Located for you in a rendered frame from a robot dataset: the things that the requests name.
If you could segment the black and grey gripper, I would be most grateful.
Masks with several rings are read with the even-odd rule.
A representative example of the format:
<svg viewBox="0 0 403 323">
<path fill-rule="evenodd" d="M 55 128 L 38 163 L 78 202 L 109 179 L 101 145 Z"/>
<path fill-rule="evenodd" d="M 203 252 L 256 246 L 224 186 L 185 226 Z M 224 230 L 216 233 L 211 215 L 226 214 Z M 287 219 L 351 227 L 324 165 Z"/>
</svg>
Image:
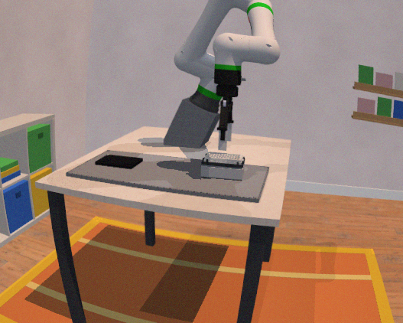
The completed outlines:
<svg viewBox="0 0 403 323">
<path fill-rule="evenodd" d="M 217 130 L 219 130 L 218 150 L 226 151 L 227 141 L 231 142 L 232 123 L 234 123 L 234 120 L 232 120 L 232 98 L 238 96 L 238 87 L 217 85 L 216 95 L 223 97 L 220 103 L 219 128 L 217 127 Z M 226 127 L 227 125 L 228 129 Z"/>
</svg>

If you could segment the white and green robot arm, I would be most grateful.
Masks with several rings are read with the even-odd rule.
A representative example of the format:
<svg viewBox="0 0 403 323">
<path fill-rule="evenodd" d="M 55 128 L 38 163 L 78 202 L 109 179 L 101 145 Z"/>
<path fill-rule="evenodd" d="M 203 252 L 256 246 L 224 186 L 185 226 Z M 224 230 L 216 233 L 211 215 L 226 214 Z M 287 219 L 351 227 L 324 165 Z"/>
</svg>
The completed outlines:
<svg viewBox="0 0 403 323">
<path fill-rule="evenodd" d="M 232 8 L 247 13 L 252 36 L 221 34 L 213 42 L 214 55 L 208 54 L 206 49 L 213 35 Z M 241 75 L 242 62 L 276 62 L 280 57 L 280 47 L 273 23 L 269 0 L 209 0 L 193 30 L 174 55 L 179 70 L 200 78 L 197 91 L 189 101 L 201 109 L 218 113 L 222 96 L 216 95 L 216 86 L 241 85 L 241 81 L 245 81 Z"/>
</svg>

